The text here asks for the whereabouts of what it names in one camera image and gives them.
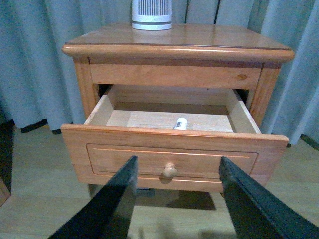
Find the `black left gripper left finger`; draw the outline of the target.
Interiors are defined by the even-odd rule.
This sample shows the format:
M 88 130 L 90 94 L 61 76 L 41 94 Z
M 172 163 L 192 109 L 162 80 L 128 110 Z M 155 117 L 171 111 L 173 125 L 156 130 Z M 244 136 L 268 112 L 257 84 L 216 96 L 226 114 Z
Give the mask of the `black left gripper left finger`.
M 137 196 L 138 158 L 132 156 L 51 239 L 126 239 Z

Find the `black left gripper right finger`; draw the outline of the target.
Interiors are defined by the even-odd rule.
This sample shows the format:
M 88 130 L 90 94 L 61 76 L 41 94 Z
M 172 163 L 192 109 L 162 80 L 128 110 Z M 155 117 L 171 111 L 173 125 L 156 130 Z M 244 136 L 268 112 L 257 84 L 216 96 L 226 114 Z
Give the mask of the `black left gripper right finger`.
M 319 229 L 229 158 L 219 166 L 225 202 L 239 239 L 317 239 Z

